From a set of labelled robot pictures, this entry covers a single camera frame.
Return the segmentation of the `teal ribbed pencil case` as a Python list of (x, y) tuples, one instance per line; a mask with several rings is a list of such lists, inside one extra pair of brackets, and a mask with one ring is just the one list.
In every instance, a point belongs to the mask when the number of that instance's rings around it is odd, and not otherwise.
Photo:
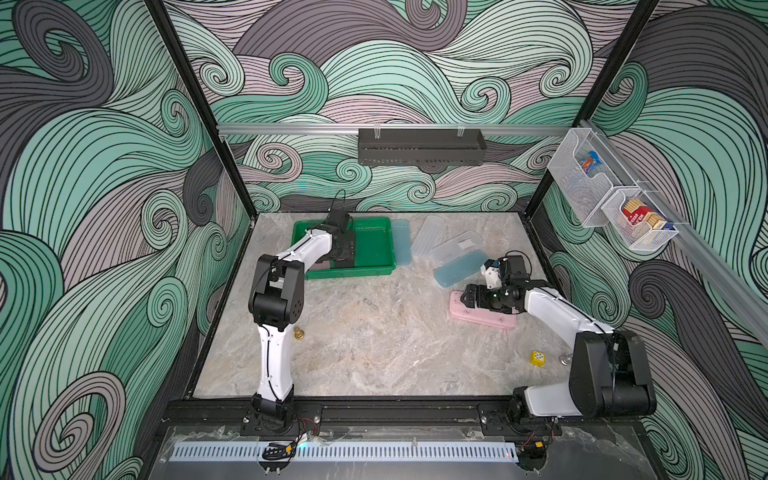
[(392, 220), (391, 228), (396, 265), (407, 266), (412, 262), (410, 223), (402, 219)]

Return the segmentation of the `clear ribbed pencil case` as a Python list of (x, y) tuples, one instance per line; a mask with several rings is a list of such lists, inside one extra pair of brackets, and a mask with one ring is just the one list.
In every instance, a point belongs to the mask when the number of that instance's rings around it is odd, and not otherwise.
[(426, 256), (435, 247), (446, 221), (437, 215), (428, 215), (420, 227), (412, 245), (411, 253), (414, 257)]

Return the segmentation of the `green storage tray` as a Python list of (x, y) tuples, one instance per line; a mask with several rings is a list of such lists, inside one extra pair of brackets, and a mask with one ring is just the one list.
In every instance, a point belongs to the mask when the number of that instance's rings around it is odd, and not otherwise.
[(390, 275), (396, 268), (392, 223), (387, 217), (353, 219), (356, 235), (354, 263), (341, 268), (330, 262), (329, 268), (315, 264), (307, 273), (307, 280), (325, 280)]

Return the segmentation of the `teal smooth pencil case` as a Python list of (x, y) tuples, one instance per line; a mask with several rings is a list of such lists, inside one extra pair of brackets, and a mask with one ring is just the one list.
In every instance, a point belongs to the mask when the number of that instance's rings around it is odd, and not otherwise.
[(479, 273), (487, 260), (488, 255), (485, 252), (481, 250), (471, 251), (435, 269), (434, 279), (441, 287), (451, 287)]

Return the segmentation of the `opaque pink pencil case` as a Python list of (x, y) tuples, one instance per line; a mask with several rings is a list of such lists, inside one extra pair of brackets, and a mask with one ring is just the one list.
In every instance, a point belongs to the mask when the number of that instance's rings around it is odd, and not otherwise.
[(452, 291), (449, 297), (449, 315), (451, 318), (502, 330), (511, 330), (517, 326), (515, 314), (493, 312), (480, 308), (469, 308), (461, 301), (462, 293)]

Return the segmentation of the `black pencil case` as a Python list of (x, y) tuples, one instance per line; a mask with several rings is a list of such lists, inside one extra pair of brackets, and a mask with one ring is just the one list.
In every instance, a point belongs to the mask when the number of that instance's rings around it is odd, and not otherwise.
[(323, 260), (316, 262), (312, 267), (311, 270), (330, 270), (333, 269), (335, 266), (335, 261), (333, 260)]

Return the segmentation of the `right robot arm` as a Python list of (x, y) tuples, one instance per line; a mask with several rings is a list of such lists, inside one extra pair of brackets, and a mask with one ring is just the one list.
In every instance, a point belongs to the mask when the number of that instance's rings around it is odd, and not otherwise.
[(518, 387), (509, 415), (535, 418), (629, 418), (656, 411), (657, 400), (646, 346), (632, 331), (617, 330), (583, 312), (545, 280), (530, 277), (521, 255), (487, 260), (484, 284), (453, 291), (452, 317), (506, 328), (519, 314), (543, 322), (571, 348), (568, 379)]

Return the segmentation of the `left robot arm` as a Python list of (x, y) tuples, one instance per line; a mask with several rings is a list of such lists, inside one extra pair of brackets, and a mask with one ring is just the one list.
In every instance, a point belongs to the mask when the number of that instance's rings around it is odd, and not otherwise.
[(261, 349), (260, 384), (253, 408), (254, 417), (275, 431), (286, 430), (293, 422), (289, 336), (304, 309), (306, 273), (318, 262), (354, 263), (352, 223), (349, 213), (332, 209), (287, 250), (264, 254), (257, 261), (248, 298)]

